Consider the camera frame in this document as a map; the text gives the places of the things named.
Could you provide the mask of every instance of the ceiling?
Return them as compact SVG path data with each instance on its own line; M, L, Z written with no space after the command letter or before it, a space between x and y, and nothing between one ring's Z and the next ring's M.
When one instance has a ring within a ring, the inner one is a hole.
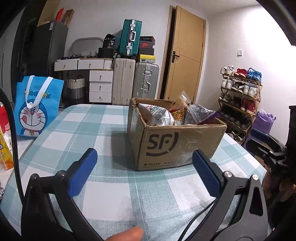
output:
M230 9L258 5L256 0L174 0L190 8L203 11L207 16Z

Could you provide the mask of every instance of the sf logo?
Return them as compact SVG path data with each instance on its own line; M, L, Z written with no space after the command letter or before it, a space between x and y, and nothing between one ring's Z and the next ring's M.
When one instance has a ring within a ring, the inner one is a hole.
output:
M156 149L158 147L157 150L159 150L159 152L157 153L151 153L151 152L146 152L146 156L162 156L165 155L167 153L169 153L177 144L178 142L178 138L179 138L179 133L178 132L174 132L174 136L172 134L164 134L164 135L158 135L158 134L152 134L149 137L149 146L147 146L148 150L153 150Z

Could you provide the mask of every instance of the silver suitcase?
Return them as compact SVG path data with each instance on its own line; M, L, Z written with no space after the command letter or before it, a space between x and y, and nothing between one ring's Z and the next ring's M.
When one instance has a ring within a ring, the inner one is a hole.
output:
M133 79L133 97L154 99L159 67L152 63L136 63Z
M133 59L115 59L112 83L112 104L129 105L133 89L135 64L136 61Z

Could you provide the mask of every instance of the teal suitcase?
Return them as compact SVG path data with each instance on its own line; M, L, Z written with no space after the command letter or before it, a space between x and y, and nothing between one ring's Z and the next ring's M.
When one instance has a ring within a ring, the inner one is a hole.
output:
M124 56L137 56L142 21L135 19L126 19L123 24L123 29L120 38L119 53Z

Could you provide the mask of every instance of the purple gift bag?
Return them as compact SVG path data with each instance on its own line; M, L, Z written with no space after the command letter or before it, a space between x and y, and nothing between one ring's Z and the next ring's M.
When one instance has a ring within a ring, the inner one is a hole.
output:
M269 132L272 128L272 124L274 123L275 120L276 120L276 117L273 117L272 114L266 113L265 110L261 109L260 111L257 112L256 119L252 125L252 129L257 129L263 132L264 134L269 135ZM246 149L246 143L250 139L254 139L261 143L260 140L252 137L251 135L248 135L246 141L244 142L243 148Z

